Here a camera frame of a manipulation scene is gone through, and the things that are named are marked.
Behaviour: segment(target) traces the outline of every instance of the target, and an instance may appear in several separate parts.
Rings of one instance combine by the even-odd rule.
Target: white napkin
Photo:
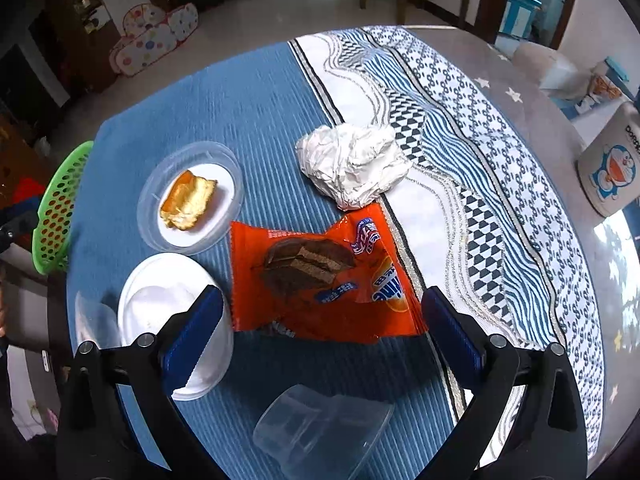
[[[411,162],[391,126],[320,126],[296,142],[300,170],[343,211],[360,209],[402,180]]]

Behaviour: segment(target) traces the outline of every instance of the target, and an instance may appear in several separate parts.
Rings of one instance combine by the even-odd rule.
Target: cake slice
[[[185,171],[174,182],[160,207],[160,218],[170,228],[177,227],[180,231],[193,228],[206,211],[217,185],[217,180],[207,180]]]

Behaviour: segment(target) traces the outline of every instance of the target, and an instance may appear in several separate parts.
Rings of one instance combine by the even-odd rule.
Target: orange snack wrapper
[[[237,331],[373,343],[426,330],[378,204],[324,235],[231,222],[231,264]]]

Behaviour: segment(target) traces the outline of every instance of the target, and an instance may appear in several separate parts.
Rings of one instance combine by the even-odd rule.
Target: cartoon character
[[[603,202],[608,197],[618,198],[618,189],[628,186],[636,177],[636,162],[629,150],[616,144],[609,149],[605,146],[602,155],[602,165],[590,174],[589,180],[598,191],[598,197]]]

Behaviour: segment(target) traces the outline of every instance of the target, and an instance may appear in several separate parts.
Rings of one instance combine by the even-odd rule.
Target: person's hand
[[[2,301],[2,281],[4,280],[4,267],[0,266],[0,337],[4,336],[4,320],[6,318],[6,305]]]

